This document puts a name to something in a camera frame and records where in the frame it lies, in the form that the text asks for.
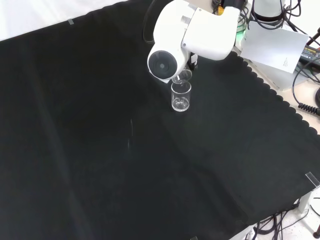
black tablecloth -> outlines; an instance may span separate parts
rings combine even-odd
[[[320,179],[317,132],[235,53],[200,58],[171,109],[149,3],[0,42],[1,239],[227,240]]]

small glass cup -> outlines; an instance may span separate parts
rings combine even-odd
[[[172,78],[172,82],[175,84],[182,84],[185,82],[188,82],[192,77],[192,71],[190,70],[188,64],[185,65],[182,72],[178,75]]]
[[[172,83],[171,85],[171,105],[173,110],[184,112],[190,106],[191,84],[183,82],[181,84]]]

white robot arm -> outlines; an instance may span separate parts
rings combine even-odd
[[[170,2],[154,27],[155,44],[147,58],[150,73],[168,83],[184,69],[190,52],[224,59],[234,46],[239,14],[233,6],[226,6],[218,16],[184,0]]]

black cable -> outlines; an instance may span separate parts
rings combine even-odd
[[[297,222],[299,222],[299,221],[301,221],[302,219],[304,219],[304,218],[308,215],[308,213],[309,213],[309,209],[308,209],[308,211],[306,212],[306,215],[305,215],[304,217],[302,217],[302,218],[300,218],[299,220],[295,221],[295,222],[292,223],[291,225],[284,227],[282,230],[285,230],[285,229],[287,229],[287,228],[295,225]]]
[[[248,9],[246,6],[244,6],[242,10],[243,10],[244,14],[245,14],[246,16],[248,16],[249,9]]]
[[[316,91],[314,100],[317,107],[320,108],[320,88]]]
[[[279,223],[277,224],[276,229],[274,230],[274,235],[273,235],[273,237],[272,237],[273,240],[278,240],[278,235],[279,235],[279,232],[280,232],[280,228],[281,228],[282,221],[284,220],[284,218],[285,218],[285,216],[287,215],[288,212],[289,212],[289,211],[286,211],[286,212],[284,213],[284,215],[281,214],[280,221],[279,221]]]
[[[313,39],[318,39],[318,37],[320,37],[320,27],[317,30],[317,33],[312,37]],[[310,46],[310,44],[313,43],[313,40],[309,40],[306,45]]]
[[[221,0],[212,0],[211,6],[213,9],[213,14],[215,14],[219,10],[220,3],[221,3]]]
[[[291,13],[292,13],[292,9],[289,9],[288,11],[290,11],[290,15],[289,15],[289,21],[290,21],[290,18],[291,18]]]
[[[273,225],[270,229],[268,230],[262,230],[262,228],[267,225],[271,220],[273,220]],[[266,224],[264,224],[261,228],[257,228],[257,227],[254,227],[253,230],[260,234],[260,235],[268,235],[270,233],[272,233],[276,227],[277,227],[277,215],[276,214],[273,214],[272,217],[271,217],[271,220],[269,220]]]
[[[267,221],[266,222],[266,224],[264,224],[262,227],[260,227],[260,229],[259,230],[262,230],[268,223],[270,223],[272,221],[272,218],[269,220],[269,221]]]
[[[303,34],[308,35],[308,34],[306,34],[303,30],[301,30],[301,29],[298,28],[296,25],[294,25],[289,19],[287,19],[287,22],[288,22],[288,24],[290,23],[291,25],[293,25],[296,29],[298,29],[298,30],[299,30],[300,32],[302,32]],[[317,42],[315,39],[313,39],[313,37],[311,37],[311,36],[309,36],[309,35],[308,35],[308,37],[309,37],[312,41],[314,41],[316,44],[318,44],[318,45],[320,46],[320,43]]]
[[[314,82],[320,83],[319,78],[315,75],[315,73],[314,73],[314,71],[313,71],[312,69],[310,69],[310,73],[311,73],[312,76],[314,76],[314,78],[316,79],[316,81],[314,81]]]
[[[306,67],[308,67],[310,64],[314,63],[315,61],[318,61],[320,60],[320,57],[317,57],[315,58],[314,60],[308,62],[302,69],[300,69],[297,74],[295,75],[294,77],[294,80],[293,80],[293,83],[292,83],[292,94],[293,94],[293,98],[294,100],[299,104],[298,107],[300,109],[303,109],[309,113],[313,113],[313,114],[317,114],[318,116],[320,116],[320,108],[316,108],[316,107],[313,107],[313,106],[309,106],[309,105],[306,105],[306,104],[303,104],[303,103],[300,103],[295,95],[295,83],[296,83],[296,80],[297,80],[297,77],[298,75],[301,73],[301,71],[303,69],[305,69]]]
[[[294,10],[296,7],[299,7],[299,14],[298,15],[292,14],[292,10]],[[301,0],[298,0],[298,4],[294,8],[288,9],[286,11],[286,13],[289,14],[289,16],[300,17],[301,16]]]
[[[259,229],[259,226],[260,226],[260,222],[258,222],[258,223],[257,223],[256,228],[257,228],[257,229]],[[254,236],[253,236],[252,240],[256,240],[257,235],[258,235],[258,231],[255,231],[255,234],[254,234]]]
[[[267,217],[265,220],[260,221],[260,223],[263,224],[263,223],[265,223],[265,222],[267,222],[269,220],[272,220],[272,218],[273,218],[273,215],[270,216],[270,217]]]
[[[287,16],[285,16],[286,17],[286,23],[289,25],[289,27],[290,28],[292,28],[292,30],[294,31],[294,32],[298,32],[298,30],[295,28],[295,26],[291,23],[291,21],[287,18]]]
[[[280,5],[281,5],[281,14],[283,14],[282,0],[280,0]],[[267,29],[267,30],[276,30],[276,29],[282,27],[283,24],[284,24],[284,22],[285,22],[285,18],[283,17],[281,23],[280,23],[278,26],[274,27],[274,28],[269,28],[269,27],[264,26],[262,23],[260,23],[260,21],[258,20],[258,18],[257,18],[257,16],[256,16],[256,13],[255,13],[255,0],[252,1],[251,14],[252,14],[252,16],[254,17],[254,20],[256,21],[256,23],[257,23],[260,27],[262,27],[263,29]]]
[[[146,39],[146,37],[145,37],[145,30],[146,30],[147,21],[148,21],[148,18],[149,18],[150,11],[151,11],[151,9],[154,7],[156,1],[157,1],[157,0],[152,0],[151,4],[149,5],[148,9],[147,9],[146,12],[145,12],[144,18],[143,18],[143,23],[142,23],[142,38],[143,38],[143,40],[144,40],[147,44],[154,44],[154,43],[155,43],[155,40],[154,40],[154,39],[152,39],[152,40],[147,40],[147,39]]]
[[[314,81],[315,83],[319,83],[319,84],[320,84],[320,80],[317,78],[317,76],[314,75],[314,72],[312,72],[311,69],[310,69],[310,73],[315,77],[315,79],[313,79],[311,76],[309,76],[309,75],[304,71],[304,68],[303,68],[303,67],[300,67],[299,65],[297,65],[297,67],[298,67],[298,69],[300,69],[300,70],[305,74],[304,77],[306,77],[306,78],[308,78],[308,79],[311,79],[311,80]]]
[[[281,221],[281,240],[284,240],[284,232],[283,232],[283,229],[282,229],[282,221]]]
[[[247,23],[246,17],[245,17],[245,15],[242,14],[242,12],[240,12],[239,17],[241,17],[241,18],[240,18],[240,20],[238,20],[238,24],[240,22],[242,22],[243,20],[244,20],[244,22],[242,23],[241,26],[243,26],[245,23]]]
[[[248,17],[247,17],[246,15],[244,15],[243,13],[240,13],[240,16],[241,16],[243,19],[245,19],[246,24],[248,24],[248,22],[249,22]]]
[[[310,205],[310,208],[312,209],[312,211],[314,211],[315,214],[317,214],[320,217],[320,214],[316,212],[316,210]]]

paper sheet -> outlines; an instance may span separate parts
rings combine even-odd
[[[256,22],[249,23],[241,42],[241,57],[293,73],[308,36],[285,29],[267,30]]]

